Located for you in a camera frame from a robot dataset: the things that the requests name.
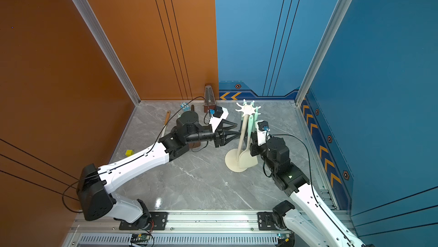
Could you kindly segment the cream spatula wooden handle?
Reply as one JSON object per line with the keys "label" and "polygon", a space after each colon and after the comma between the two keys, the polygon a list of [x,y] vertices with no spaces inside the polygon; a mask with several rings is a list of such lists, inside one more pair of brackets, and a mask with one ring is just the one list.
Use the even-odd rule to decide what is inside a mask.
{"label": "cream spatula wooden handle", "polygon": [[165,135],[165,131],[167,128],[167,124],[170,120],[170,117],[171,117],[171,111],[167,111],[166,116],[165,116],[165,122],[164,122],[163,128],[162,128],[161,133],[160,133],[161,138]]}

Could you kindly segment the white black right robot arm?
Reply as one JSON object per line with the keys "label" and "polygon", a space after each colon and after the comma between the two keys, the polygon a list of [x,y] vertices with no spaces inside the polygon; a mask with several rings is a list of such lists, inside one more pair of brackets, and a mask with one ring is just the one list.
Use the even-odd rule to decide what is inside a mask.
{"label": "white black right robot arm", "polygon": [[261,145],[252,143],[250,152],[260,155],[275,185],[289,197],[273,208],[279,229],[294,232],[310,247],[366,246],[326,205],[311,178],[291,162],[283,138],[271,136]]}

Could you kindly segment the cream turner mint handle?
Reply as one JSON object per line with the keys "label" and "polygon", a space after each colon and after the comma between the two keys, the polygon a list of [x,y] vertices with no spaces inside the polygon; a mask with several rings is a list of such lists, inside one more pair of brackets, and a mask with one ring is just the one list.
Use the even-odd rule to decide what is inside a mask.
{"label": "cream turner mint handle", "polygon": [[248,119],[246,149],[240,154],[238,160],[238,166],[242,169],[252,168],[258,164],[257,157],[252,156],[250,151],[250,146],[252,144],[251,135],[252,135],[253,123],[254,123],[254,118],[252,115],[250,115]]}

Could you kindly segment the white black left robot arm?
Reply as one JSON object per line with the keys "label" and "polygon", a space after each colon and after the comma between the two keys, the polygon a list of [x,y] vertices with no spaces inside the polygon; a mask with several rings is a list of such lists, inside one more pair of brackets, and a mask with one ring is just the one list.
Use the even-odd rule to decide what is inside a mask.
{"label": "white black left robot arm", "polygon": [[237,124],[228,121],[227,116],[224,111],[202,126],[198,114],[187,111],[176,120],[170,133],[146,149],[99,168],[94,164],[85,166],[76,190],[84,219],[111,217],[138,229],[150,228],[152,216],[145,203],[121,196],[116,190],[148,170],[179,158],[189,151],[192,143],[213,142],[215,147],[221,147],[236,139],[240,134],[235,130]]}

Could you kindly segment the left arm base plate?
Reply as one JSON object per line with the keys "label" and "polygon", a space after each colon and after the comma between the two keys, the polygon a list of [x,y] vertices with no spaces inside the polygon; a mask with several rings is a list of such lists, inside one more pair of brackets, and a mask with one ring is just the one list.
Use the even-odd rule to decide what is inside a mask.
{"label": "left arm base plate", "polygon": [[141,223],[140,221],[136,221],[133,224],[130,224],[126,221],[121,221],[119,225],[119,230],[128,231],[128,230],[142,230],[142,231],[164,231],[167,221],[168,221],[168,212],[151,212],[151,216],[145,223]]}

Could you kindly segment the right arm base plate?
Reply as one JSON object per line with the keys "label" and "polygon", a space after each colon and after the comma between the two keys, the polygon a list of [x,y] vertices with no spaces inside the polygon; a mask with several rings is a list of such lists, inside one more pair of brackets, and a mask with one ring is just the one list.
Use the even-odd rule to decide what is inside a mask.
{"label": "right arm base plate", "polygon": [[280,231],[281,229],[274,222],[272,212],[258,212],[257,224],[259,231]]}

